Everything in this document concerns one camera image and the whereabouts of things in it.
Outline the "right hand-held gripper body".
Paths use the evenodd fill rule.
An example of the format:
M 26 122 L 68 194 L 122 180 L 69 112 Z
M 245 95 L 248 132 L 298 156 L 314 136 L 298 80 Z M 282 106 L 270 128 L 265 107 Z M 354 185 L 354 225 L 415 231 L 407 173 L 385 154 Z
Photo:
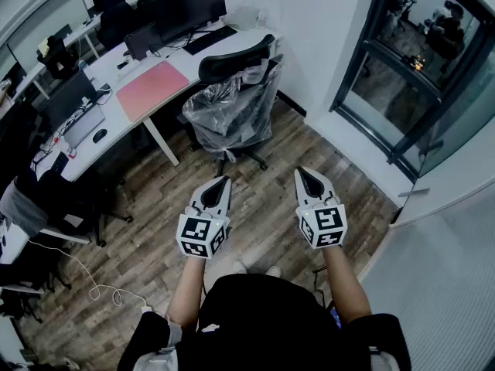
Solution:
M 322 199 L 297 198 L 299 230 L 312 249 L 341 246 L 347 233 L 347 215 L 340 199 L 329 193 Z

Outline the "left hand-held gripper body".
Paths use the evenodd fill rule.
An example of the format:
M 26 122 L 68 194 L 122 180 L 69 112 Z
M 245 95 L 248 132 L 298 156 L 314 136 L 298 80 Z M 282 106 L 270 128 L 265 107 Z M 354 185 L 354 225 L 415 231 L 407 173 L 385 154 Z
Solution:
M 227 216 L 202 212 L 195 206 L 187 206 L 179 216 L 176 241 L 187 257 L 212 259 L 227 240 Z

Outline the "black plastic-wrapped office chair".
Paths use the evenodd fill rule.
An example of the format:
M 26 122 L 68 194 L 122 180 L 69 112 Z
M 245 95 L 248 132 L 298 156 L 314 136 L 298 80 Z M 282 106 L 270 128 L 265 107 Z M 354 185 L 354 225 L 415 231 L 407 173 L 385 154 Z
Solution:
M 282 54 L 271 54 L 274 42 L 268 34 L 251 48 L 200 62 L 204 88 L 185 102 L 182 113 L 202 149 L 218 160 L 218 176 L 226 162 L 242 155 L 268 169 L 254 146 L 272 136 L 271 111 L 284 63 Z

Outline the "person's right forearm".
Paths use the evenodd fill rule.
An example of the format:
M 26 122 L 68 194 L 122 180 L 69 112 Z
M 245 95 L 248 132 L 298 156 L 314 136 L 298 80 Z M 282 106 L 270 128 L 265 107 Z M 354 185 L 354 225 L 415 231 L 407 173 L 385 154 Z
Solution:
M 340 318 L 347 325 L 371 315 L 370 303 L 360 285 L 343 249 L 338 246 L 323 248 L 332 299 Z

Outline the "person's left forearm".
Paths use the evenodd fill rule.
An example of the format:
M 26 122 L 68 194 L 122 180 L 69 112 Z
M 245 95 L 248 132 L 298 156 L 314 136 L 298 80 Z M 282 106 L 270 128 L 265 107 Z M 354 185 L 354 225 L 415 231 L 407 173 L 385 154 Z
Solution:
M 203 293 L 206 260 L 188 257 L 166 314 L 184 333 L 196 331 Z

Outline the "white desk leg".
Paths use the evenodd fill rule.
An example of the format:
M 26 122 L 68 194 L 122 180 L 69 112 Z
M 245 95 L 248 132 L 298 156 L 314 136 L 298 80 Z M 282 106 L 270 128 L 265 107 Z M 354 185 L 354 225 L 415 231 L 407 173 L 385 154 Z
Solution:
M 167 158 L 171 161 L 174 166 L 179 165 L 178 158 L 174 155 L 171 148 L 166 143 L 165 139 L 161 135 L 158 128 L 154 125 L 151 118 L 147 118 L 143 121 L 143 124 L 151 134 L 151 136 L 155 139 L 158 146 L 162 149 L 163 153 L 167 156 Z

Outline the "black phone with blue screen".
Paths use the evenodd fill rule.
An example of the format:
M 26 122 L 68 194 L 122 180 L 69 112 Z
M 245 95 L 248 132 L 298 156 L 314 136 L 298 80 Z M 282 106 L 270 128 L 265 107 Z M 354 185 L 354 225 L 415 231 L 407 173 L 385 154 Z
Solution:
M 340 317 L 338 316 L 338 313 L 336 311 L 336 307 L 335 307 L 335 305 L 334 305 L 333 302 L 331 302 L 329 304 L 327 310 L 329 311 L 329 313 L 332 316 L 334 322 L 336 323 L 337 328 L 338 329 L 341 329 L 342 328 L 342 325 L 341 325 Z

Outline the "person's torso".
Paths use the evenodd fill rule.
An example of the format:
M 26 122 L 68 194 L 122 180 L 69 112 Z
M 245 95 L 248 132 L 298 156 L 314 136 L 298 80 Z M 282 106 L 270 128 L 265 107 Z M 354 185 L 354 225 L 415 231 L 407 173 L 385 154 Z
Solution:
M 411 371 L 411 360 L 393 315 L 338 326 L 305 288 L 230 274 L 208 291 L 193 333 L 143 315 L 117 371 Z

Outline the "pink desk mat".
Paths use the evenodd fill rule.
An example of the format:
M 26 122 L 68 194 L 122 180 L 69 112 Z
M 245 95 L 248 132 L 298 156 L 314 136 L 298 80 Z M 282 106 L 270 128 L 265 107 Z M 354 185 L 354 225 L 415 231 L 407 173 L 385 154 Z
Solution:
M 161 62 L 122 87 L 117 99 L 129 121 L 134 122 L 188 84 L 174 66 Z

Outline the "black chair with draped jacket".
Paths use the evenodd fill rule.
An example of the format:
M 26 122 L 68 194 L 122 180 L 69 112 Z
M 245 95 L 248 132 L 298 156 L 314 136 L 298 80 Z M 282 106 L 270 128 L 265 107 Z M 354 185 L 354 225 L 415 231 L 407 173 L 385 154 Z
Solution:
M 78 181 L 71 182 L 52 169 L 37 177 L 28 168 L 13 180 L 18 189 L 48 215 L 45 229 L 59 230 L 69 236 L 93 233 L 96 244 L 105 247 L 106 242 L 100 238 L 102 216 L 126 223 L 133 221 L 132 216 L 122 216 L 112 210 L 114 197 L 96 172 L 86 172 Z

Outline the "dark-framed glass door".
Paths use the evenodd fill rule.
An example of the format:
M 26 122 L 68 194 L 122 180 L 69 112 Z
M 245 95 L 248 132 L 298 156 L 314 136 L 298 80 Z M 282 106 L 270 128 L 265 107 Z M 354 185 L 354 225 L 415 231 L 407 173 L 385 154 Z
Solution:
M 446 74 L 426 42 L 432 21 L 463 8 L 465 48 Z M 332 109 L 410 181 L 495 116 L 495 11 L 482 0 L 371 0 Z

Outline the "grey flat laptop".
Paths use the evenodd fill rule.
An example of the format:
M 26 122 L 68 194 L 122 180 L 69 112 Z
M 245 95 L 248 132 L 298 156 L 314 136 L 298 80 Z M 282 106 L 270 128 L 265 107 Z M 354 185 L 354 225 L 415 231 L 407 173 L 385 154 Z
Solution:
M 97 105 L 82 113 L 74 123 L 64 132 L 64 140 L 71 147 L 76 148 L 93 130 L 105 120 L 101 108 Z

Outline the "black keyboard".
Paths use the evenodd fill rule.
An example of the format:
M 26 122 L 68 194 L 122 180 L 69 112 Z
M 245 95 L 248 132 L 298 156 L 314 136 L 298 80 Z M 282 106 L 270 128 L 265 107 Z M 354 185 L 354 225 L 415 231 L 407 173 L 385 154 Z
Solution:
M 193 56 L 236 33 L 237 31 L 230 26 L 223 26 L 214 31 L 207 32 L 204 36 L 187 43 L 183 49 Z

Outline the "dark upright laptop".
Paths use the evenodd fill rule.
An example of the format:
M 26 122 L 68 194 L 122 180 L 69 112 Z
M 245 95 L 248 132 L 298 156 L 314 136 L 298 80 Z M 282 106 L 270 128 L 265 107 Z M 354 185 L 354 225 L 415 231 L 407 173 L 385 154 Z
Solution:
M 162 48 L 162 40 L 154 22 L 126 35 L 124 43 L 132 59 L 141 61 L 147 52 L 157 52 Z

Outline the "small black monitor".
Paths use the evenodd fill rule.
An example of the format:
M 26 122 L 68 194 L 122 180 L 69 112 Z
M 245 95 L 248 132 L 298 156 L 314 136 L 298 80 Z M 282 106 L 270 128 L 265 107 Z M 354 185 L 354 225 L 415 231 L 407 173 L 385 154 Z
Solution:
M 83 70 L 79 70 L 39 109 L 52 130 L 58 129 L 80 107 L 96 96 L 96 89 Z

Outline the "grey cloth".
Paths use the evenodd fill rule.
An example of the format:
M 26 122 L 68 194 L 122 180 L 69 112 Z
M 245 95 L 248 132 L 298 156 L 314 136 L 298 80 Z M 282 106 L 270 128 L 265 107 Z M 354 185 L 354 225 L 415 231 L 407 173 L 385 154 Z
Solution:
M 0 198 L 0 213 L 29 238 L 37 236 L 48 226 L 48 215 L 18 189 L 14 180 Z

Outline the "clear plastic bag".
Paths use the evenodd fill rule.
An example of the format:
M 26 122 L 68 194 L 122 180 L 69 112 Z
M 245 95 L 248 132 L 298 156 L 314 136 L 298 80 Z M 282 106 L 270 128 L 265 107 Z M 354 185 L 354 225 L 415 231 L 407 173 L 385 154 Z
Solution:
M 235 30 L 251 31 L 265 27 L 265 14 L 260 9 L 251 6 L 240 6 L 228 12 L 222 22 Z

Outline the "large black curved monitor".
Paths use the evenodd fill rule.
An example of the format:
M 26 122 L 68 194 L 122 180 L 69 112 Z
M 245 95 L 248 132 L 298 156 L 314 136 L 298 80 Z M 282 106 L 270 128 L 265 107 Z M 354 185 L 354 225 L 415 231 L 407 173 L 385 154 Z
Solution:
M 227 13 L 225 0 L 157 0 L 152 4 L 157 32 L 163 42 L 174 40 Z

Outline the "black chair with yellow cloth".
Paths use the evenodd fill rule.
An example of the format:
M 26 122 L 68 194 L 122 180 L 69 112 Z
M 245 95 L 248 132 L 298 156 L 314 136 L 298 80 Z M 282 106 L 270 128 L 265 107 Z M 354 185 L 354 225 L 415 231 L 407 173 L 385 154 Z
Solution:
M 37 51 L 37 60 L 42 63 L 56 80 L 69 80 L 77 71 L 78 54 L 70 47 L 67 49 L 60 37 L 47 38 L 48 51 L 43 55 Z

